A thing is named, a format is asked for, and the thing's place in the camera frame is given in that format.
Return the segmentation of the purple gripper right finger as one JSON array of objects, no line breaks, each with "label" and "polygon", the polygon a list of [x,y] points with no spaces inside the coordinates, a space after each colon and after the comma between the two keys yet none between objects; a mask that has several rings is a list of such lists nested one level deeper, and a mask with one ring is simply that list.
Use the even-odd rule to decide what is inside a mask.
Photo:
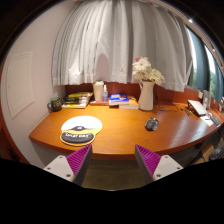
[{"label": "purple gripper right finger", "polygon": [[182,169],[182,166],[169,155],[160,156],[138,144],[135,145],[135,157],[146,184]]}]

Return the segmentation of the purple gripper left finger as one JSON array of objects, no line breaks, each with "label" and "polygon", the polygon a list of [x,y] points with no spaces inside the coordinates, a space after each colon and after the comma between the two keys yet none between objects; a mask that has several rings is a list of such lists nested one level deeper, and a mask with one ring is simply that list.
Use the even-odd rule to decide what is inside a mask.
[{"label": "purple gripper left finger", "polygon": [[44,170],[81,186],[91,157],[92,145],[87,145],[68,156],[59,155]]}]

